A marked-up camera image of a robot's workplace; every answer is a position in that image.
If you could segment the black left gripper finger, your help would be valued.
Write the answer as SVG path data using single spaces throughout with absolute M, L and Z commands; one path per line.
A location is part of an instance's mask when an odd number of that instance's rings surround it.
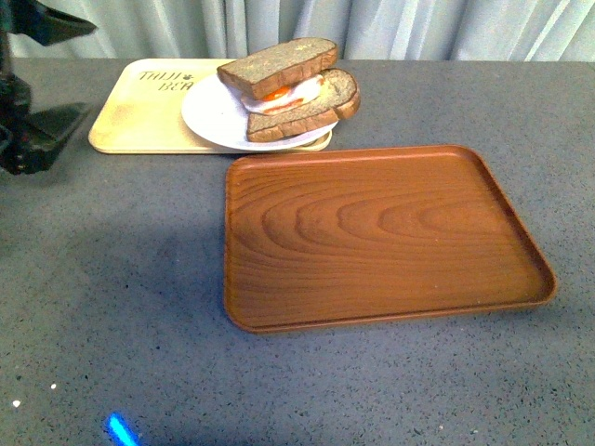
M 42 46 L 52 46 L 92 34 L 97 26 L 42 3 L 26 3 L 25 32 Z
M 75 102 L 28 114 L 19 139 L 18 172 L 48 170 L 88 112 L 87 104 Z

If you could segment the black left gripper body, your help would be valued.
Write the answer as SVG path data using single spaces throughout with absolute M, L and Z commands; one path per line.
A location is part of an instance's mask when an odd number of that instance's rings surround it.
M 1 167 L 12 175 L 28 169 L 24 116 L 30 110 L 31 90 L 13 72 L 8 32 L 12 29 L 9 1 L 1 2 Z

